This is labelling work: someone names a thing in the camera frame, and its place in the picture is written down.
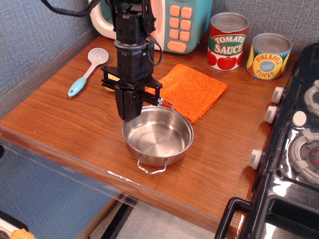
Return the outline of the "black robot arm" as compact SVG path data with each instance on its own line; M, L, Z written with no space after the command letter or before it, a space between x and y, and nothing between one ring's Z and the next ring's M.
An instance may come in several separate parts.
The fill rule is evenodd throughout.
M159 106L162 84L152 76L157 41L156 18L149 0L111 0L109 2L116 40L117 66L102 66L102 85L115 91L120 118L135 119L145 102Z

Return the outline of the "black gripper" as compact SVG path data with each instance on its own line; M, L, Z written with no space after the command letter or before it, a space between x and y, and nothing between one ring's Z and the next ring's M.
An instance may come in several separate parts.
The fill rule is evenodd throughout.
M140 44L124 44L115 41L117 66L103 65L102 85L115 90L115 99L120 118L135 119L141 114L144 102L161 102L162 84L152 77L154 71L155 43L143 41ZM119 81L108 79L114 75Z

